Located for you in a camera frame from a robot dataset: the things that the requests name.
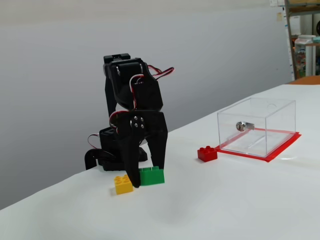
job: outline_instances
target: green lego brick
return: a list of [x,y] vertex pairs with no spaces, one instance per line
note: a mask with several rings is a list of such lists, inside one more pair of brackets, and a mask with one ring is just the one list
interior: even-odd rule
[[159,169],[158,166],[139,168],[141,186],[149,186],[155,184],[164,184],[165,175],[164,170]]

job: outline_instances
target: lego brick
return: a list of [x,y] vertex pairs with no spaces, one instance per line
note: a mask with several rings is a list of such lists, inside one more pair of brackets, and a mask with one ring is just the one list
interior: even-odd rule
[[206,146],[206,148],[201,147],[198,150],[198,159],[207,163],[212,160],[216,160],[218,158],[217,150],[210,146]]
[[141,186],[149,186],[149,185],[165,183],[164,170],[159,169],[158,166],[140,168],[139,172],[140,172]]
[[115,192],[117,195],[126,194],[133,192],[134,187],[128,177],[128,175],[124,176],[116,176],[114,178]]

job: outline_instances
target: cable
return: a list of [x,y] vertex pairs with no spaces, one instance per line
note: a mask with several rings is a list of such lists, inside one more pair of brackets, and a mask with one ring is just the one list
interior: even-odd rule
[[90,138],[91,136],[99,137],[99,134],[91,134],[91,135],[88,136],[88,139],[87,139],[88,144],[90,144],[90,146],[93,147],[94,149],[97,149],[95,146],[93,146],[93,145],[89,142],[89,138]]
[[173,72],[175,71],[175,68],[174,67],[171,67],[171,69],[167,72],[163,72],[164,74],[159,76],[158,78],[156,78],[156,80],[158,81],[160,78],[164,77],[164,76],[168,76],[169,74],[172,74]]
[[154,67],[154,66],[152,66],[152,65],[148,65],[148,68],[149,68],[149,69],[153,69],[153,70],[156,71],[158,74],[159,74],[159,73],[162,73],[162,71],[161,71],[159,68],[156,68],[156,67]]
[[135,93],[134,93],[134,90],[132,88],[132,85],[131,85],[131,81],[134,79],[134,78],[137,78],[137,77],[140,77],[139,79],[143,78],[145,75],[143,74],[136,74],[136,75],[133,75],[129,81],[129,86],[130,86],[130,90],[132,92],[132,96],[133,96],[133,108],[136,108],[137,107],[137,101],[136,101],[136,98],[135,98]]
[[159,73],[157,73],[157,74],[155,74],[155,75],[153,75],[153,76],[154,76],[154,77],[160,76],[160,75],[162,75],[162,74],[166,74],[166,73],[171,72],[171,71],[174,71],[174,70],[175,70],[174,67],[169,67],[167,70],[164,70],[164,71],[162,71],[162,72],[159,72]]
[[120,113],[127,113],[129,111],[127,110],[119,110],[119,111],[114,111],[113,113],[111,113],[110,117],[109,117],[109,124],[111,127],[116,128],[116,126],[114,124],[111,123],[111,120],[113,118],[114,115],[120,114]]

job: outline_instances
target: plastic container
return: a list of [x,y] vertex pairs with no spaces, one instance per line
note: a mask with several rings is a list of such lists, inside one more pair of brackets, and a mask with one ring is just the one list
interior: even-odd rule
[[249,98],[218,112],[220,149],[266,158],[296,133],[296,101]]

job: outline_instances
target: red lego brick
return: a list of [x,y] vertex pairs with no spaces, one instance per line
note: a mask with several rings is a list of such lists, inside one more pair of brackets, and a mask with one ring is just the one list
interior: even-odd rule
[[217,158],[217,151],[210,146],[206,146],[206,148],[201,147],[198,150],[198,159],[204,161],[205,163],[212,160],[216,160]]

